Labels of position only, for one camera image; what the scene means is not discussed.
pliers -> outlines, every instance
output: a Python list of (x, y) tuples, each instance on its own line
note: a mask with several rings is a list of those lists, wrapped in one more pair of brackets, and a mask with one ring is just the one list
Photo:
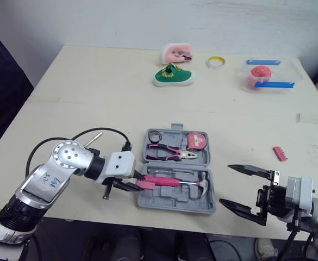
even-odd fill
[(167, 157), (158, 157), (154, 155), (147, 155), (146, 159), (153, 159), (153, 160), (174, 160), (174, 161), (181, 161), (182, 159), (196, 159), (197, 153), (191, 151), (182, 151), (179, 147), (171, 147), (165, 144), (149, 144), (148, 148), (158, 148), (162, 150), (166, 150), (169, 152), (175, 153), (174, 155), (170, 155)]

clear plastic box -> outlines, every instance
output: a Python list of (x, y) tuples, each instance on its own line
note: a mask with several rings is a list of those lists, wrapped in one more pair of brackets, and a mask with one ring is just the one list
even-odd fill
[(289, 59), (248, 58), (239, 75), (251, 88), (290, 89), (302, 80), (301, 74)]

blue clip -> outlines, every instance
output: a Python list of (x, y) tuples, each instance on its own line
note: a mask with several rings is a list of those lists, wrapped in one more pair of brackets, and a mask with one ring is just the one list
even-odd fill
[(280, 60), (246, 60), (246, 64), (252, 65), (279, 65)]

cable connector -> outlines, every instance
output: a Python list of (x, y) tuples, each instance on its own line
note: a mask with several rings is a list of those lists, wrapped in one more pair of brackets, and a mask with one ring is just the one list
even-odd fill
[(131, 142), (126, 141), (124, 146), (122, 146), (121, 151), (131, 151), (131, 150), (132, 150)]

metal rod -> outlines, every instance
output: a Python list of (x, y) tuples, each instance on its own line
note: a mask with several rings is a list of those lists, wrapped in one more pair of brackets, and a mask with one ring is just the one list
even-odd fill
[(88, 143), (84, 145), (85, 148), (89, 147), (95, 140), (101, 137), (103, 132), (98, 133), (95, 137), (93, 137)]

